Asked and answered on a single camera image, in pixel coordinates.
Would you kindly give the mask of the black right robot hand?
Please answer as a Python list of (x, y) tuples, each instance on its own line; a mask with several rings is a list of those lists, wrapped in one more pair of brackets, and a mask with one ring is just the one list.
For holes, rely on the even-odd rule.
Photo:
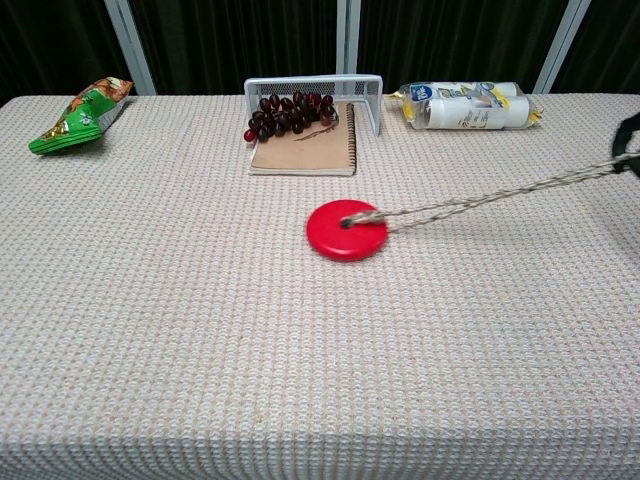
[[(627, 153), (626, 148), (633, 134), (640, 129), (640, 113), (622, 120), (616, 130), (611, 146), (611, 156), (618, 158)], [(616, 174), (624, 171), (633, 172), (636, 177), (640, 176), (639, 158), (622, 159), (613, 164), (613, 171)]]

